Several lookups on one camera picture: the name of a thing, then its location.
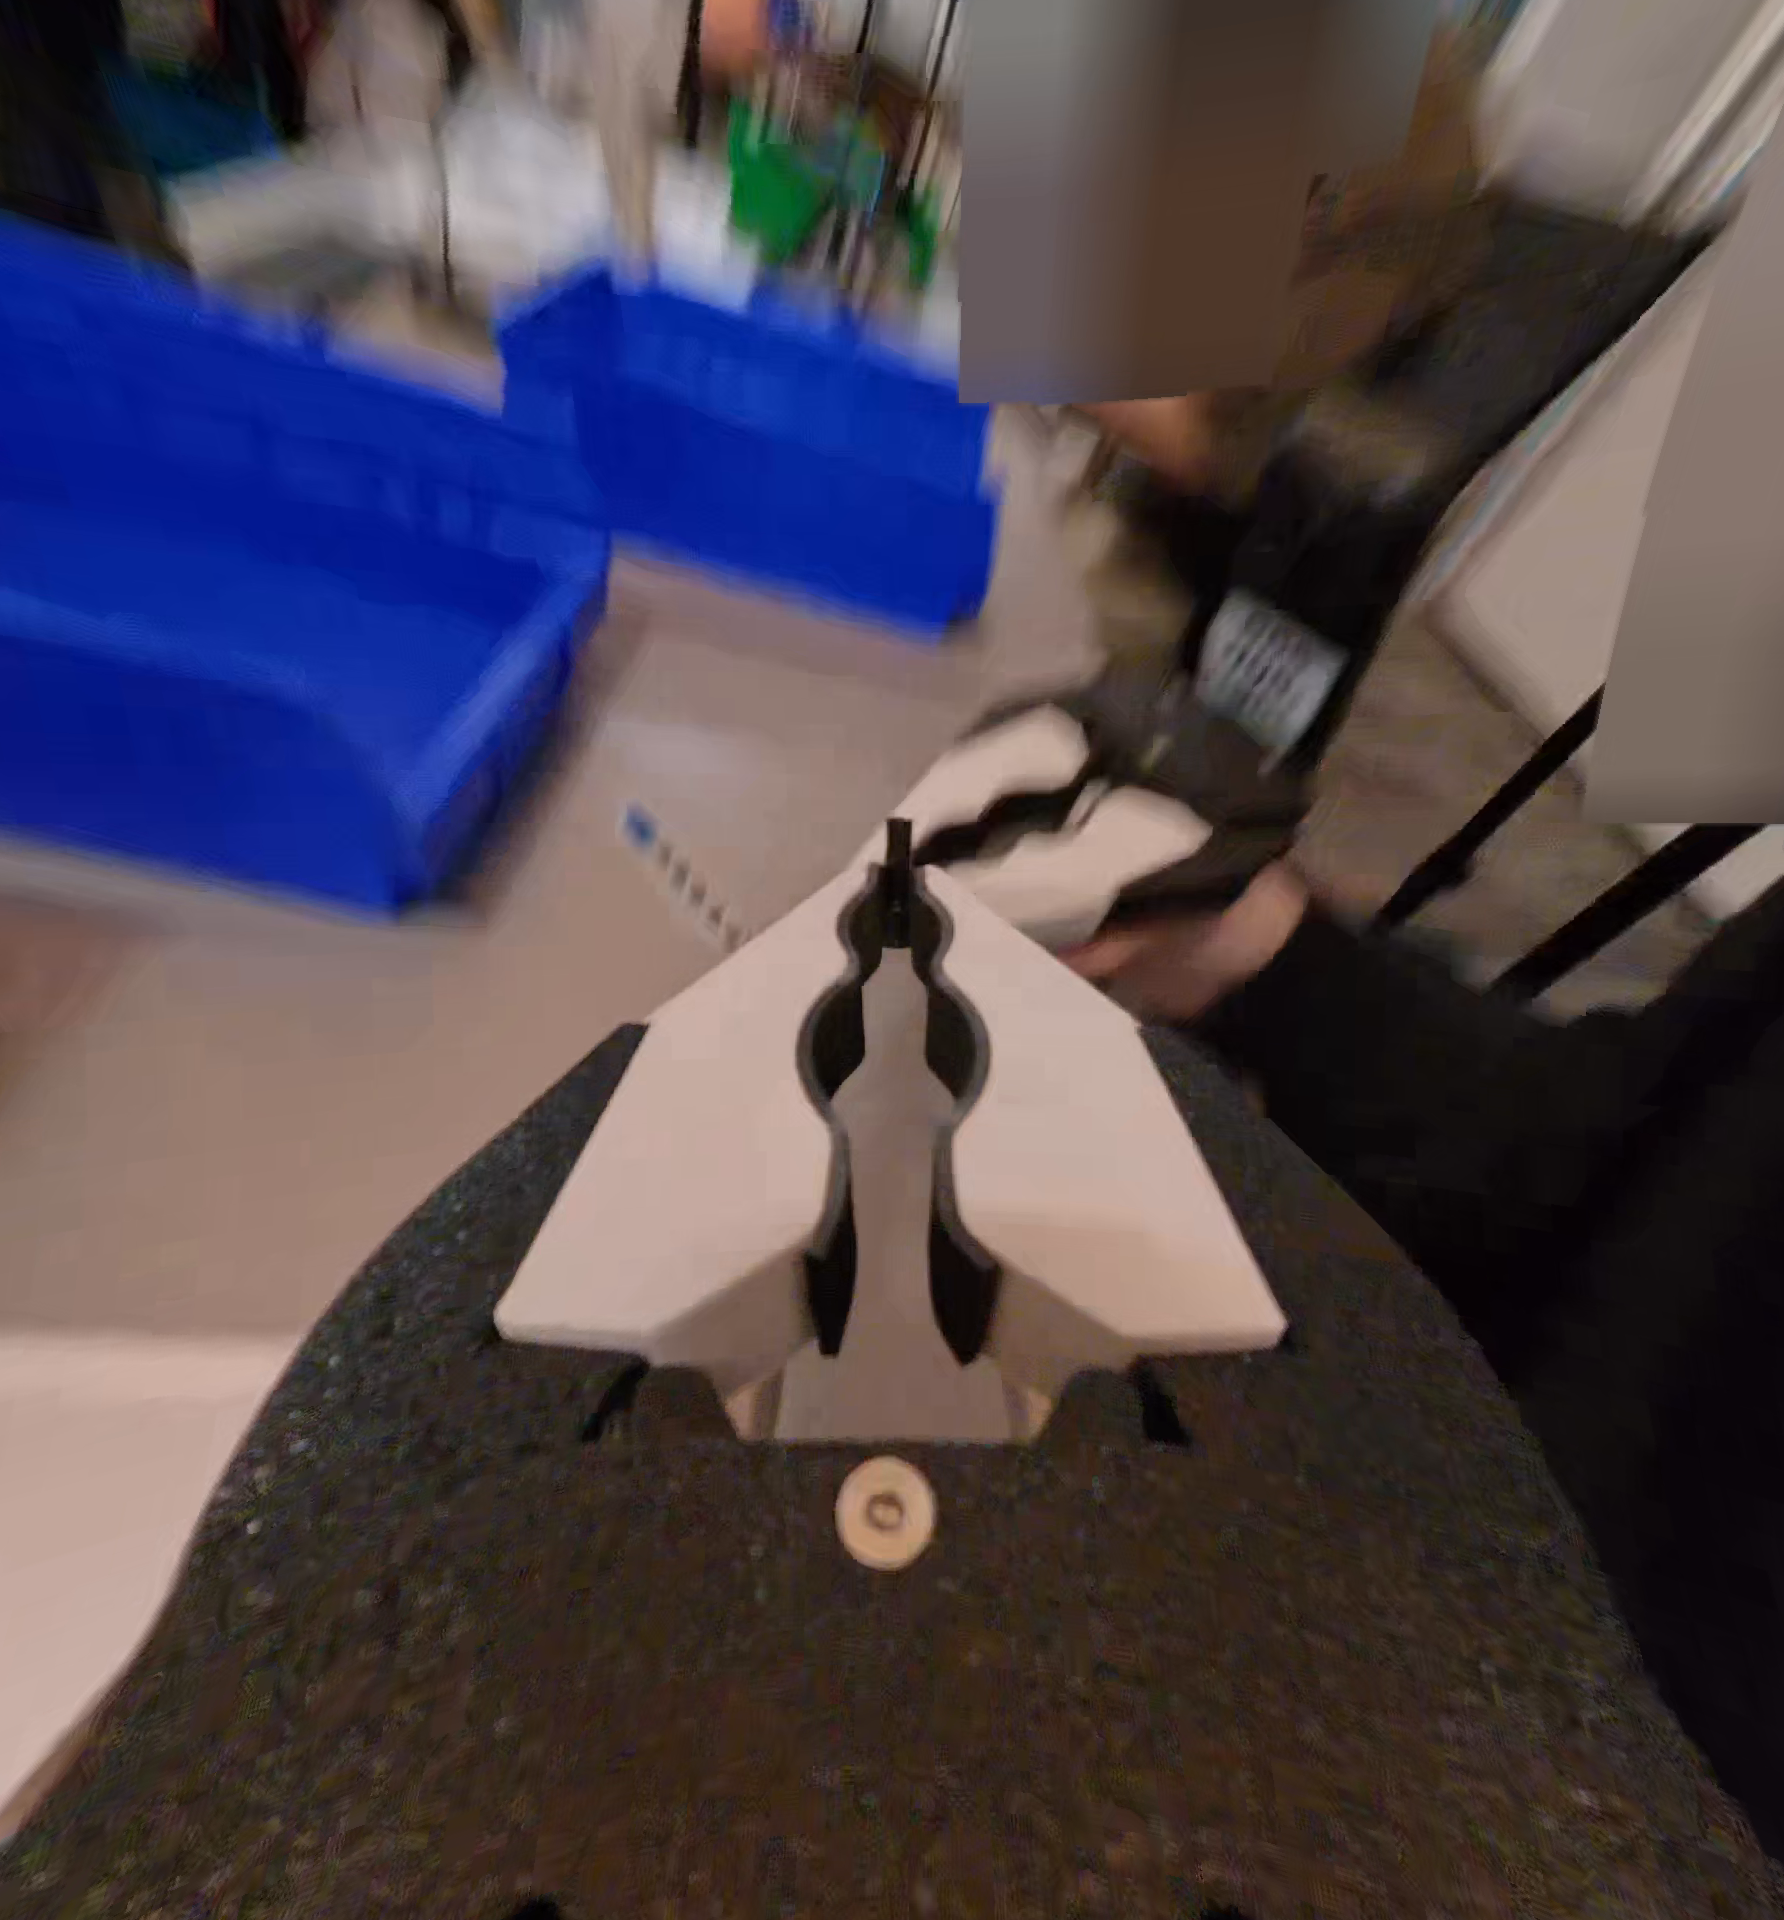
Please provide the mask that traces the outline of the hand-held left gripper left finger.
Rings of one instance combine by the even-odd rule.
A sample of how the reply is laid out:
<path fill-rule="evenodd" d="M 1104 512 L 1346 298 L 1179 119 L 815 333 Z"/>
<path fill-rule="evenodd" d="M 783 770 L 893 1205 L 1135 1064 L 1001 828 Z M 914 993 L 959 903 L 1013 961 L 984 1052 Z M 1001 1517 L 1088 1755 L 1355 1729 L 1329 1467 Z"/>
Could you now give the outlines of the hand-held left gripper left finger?
<path fill-rule="evenodd" d="M 654 1009 L 496 1303 L 505 1341 L 699 1372 L 841 1349 L 852 1167 L 807 1031 L 858 1009 L 845 921 L 870 900 L 841 874 Z"/>

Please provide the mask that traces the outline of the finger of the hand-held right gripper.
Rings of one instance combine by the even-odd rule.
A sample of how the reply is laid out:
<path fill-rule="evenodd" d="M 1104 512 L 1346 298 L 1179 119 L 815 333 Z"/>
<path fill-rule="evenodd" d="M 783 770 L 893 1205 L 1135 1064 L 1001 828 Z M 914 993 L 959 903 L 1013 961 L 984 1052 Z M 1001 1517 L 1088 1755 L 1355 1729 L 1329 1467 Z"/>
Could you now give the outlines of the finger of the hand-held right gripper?
<path fill-rule="evenodd" d="M 1080 721 L 1022 708 L 955 740 L 903 796 L 914 867 L 997 863 L 1071 837 L 1098 757 Z"/>
<path fill-rule="evenodd" d="M 1104 788 L 1074 825 L 965 863 L 965 893 L 1040 948 L 1082 948 L 1135 882 L 1211 843 L 1211 822 L 1146 788 Z"/>

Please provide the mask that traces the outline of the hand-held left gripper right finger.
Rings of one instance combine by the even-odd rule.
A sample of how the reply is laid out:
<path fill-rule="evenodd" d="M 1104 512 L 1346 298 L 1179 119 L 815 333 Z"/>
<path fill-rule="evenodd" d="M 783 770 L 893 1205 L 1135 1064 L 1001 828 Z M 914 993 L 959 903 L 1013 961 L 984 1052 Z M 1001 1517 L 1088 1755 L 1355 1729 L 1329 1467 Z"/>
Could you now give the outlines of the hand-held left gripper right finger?
<path fill-rule="evenodd" d="M 1276 1346 L 1276 1307 L 1139 1022 L 946 874 L 912 885 L 936 1135 L 926 1283 L 955 1361 L 1122 1370 Z"/>

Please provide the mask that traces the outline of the light grey toy beam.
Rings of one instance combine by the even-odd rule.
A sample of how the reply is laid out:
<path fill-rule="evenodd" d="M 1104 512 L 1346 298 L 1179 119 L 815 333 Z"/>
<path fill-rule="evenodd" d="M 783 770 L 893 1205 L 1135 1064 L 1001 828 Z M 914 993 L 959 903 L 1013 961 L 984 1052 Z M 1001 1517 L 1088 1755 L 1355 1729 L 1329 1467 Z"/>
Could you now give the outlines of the light grey toy beam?
<path fill-rule="evenodd" d="M 713 948 L 713 953 L 735 953 L 748 942 L 748 924 L 741 912 L 723 898 L 722 890 L 716 890 L 713 879 L 686 856 L 686 850 L 676 843 L 663 822 L 660 828 L 663 840 L 654 850 L 634 850 L 622 840 L 622 835 L 621 845 L 639 867 L 654 896 L 689 932 Z"/>

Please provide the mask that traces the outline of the person's right forearm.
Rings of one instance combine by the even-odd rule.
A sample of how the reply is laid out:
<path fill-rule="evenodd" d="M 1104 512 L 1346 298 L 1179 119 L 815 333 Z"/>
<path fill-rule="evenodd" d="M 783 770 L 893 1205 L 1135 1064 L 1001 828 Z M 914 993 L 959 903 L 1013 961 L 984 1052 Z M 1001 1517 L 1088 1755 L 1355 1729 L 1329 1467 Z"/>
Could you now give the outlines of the person's right forearm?
<path fill-rule="evenodd" d="M 1784 879 L 1640 1009 L 1547 1019 L 1310 908 L 1188 1029 L 1504 1378 L 1570 1312 L 1707 1307 L 1784 1226 Z"/>

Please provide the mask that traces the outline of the light grey desk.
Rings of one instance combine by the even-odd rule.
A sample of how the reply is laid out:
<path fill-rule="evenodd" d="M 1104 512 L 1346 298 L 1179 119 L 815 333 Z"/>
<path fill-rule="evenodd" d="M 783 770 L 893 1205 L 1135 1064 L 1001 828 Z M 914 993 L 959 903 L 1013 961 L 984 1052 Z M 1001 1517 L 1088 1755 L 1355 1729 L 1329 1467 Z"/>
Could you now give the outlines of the light grey desk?
<path fill-rule="evenodd" d="M 760 929 L 987 705 L 1156 641 L 1127 579 L 1010 569 L 925 653 L 622 565 L 534 790 L 399 924 L 0 840 L 0 1335 L 299 1339 L 347 1275 L 713 948 L 644 809 Z"/>

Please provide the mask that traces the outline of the person's right hand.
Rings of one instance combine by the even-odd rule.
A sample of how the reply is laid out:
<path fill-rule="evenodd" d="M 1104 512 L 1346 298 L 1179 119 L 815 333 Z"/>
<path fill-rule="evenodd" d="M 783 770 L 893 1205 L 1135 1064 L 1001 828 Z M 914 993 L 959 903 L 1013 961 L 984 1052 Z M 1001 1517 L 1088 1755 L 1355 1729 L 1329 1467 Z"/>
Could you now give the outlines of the person's right hand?
<path fill-rule="evenodd" d="M 1104 929 L 1059 958 L 1130 1016 L 1188 1025 L 1253 983 L 1310 908 L 1301 869 L 1276 861 L 1230 908 Z"/>

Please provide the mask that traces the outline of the blue plastic bin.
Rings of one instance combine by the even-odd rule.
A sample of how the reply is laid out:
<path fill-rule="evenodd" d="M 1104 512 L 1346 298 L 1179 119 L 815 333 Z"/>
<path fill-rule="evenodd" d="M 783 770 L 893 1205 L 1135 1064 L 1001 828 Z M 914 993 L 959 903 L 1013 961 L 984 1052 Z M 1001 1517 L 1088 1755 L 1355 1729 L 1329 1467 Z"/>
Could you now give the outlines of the blue plastic bin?
<path fill-rule="evenodd" d="M 528 782 L 609 570 L 564 443 L 0 221 L 0 837 L 412 911 Z"/>
<path fill-rule="evenodd" d="M 981 615 L 990 411 L 920 347 L 599 265 L 505 310 L 496 344 L 505 415 L 573 450 L 621 543 L 926 638 Z"/>

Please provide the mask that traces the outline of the green plastic item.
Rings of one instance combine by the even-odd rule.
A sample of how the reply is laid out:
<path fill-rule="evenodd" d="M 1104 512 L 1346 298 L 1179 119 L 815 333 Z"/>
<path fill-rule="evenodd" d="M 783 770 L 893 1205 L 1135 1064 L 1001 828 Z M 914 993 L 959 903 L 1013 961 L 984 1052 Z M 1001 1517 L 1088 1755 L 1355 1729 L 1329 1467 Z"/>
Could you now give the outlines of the green plastic item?
<path fill-rule="evenodd" d="M 945 213 L 862 119 L 844 111 L 800 134 L 752 98 L 726 117 L 729 229 L 778 279 L 859 258 L 926 295 L 942 265 Z"/>

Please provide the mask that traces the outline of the person's black clothing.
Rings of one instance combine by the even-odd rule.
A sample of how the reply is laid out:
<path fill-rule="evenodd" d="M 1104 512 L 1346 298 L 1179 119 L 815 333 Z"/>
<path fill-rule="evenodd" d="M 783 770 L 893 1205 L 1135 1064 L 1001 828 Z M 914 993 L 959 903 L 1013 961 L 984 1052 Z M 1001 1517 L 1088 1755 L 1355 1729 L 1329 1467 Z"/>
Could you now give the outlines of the person's black clothing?
<path fill-rule="evenodd" d="M 1784 1866 L 1784 1267 L 1707 1303 L 1492 1312 L 1481 1344 L 1656 1688 Z"/>

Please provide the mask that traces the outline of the black metal frame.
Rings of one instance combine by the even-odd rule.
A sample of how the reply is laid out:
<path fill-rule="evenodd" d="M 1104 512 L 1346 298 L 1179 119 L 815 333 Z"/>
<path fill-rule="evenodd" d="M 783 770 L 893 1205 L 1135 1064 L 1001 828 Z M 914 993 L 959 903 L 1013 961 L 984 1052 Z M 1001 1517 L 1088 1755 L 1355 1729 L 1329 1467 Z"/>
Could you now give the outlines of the black metal frame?
<path fill-rule="evenodd" d="M 1440 843 L 1378 908 L 1369 927 L 1378 935 L 1408 927 L 1436 898 L 1475 879 L 1481 853 L 1544 790 L 1598 731 L 1605 686 L 1594 689 L 1534 754 L 1520 761 L 1484 805 Z M 1711 869 L 1734 858 L 1747 843 L 1776 835 L 1772 825 L 1685 825 L 1662 850 L 1647 853 L 1624 879 L 1570 915 L 1553 935 L 1505 967 L 1489 993 L 1526 1005 L 1547 996 L 1557 983 L 1589 964 L 1605 948 L 1623 942 L 1647 915 L 1695 890 Z"/>

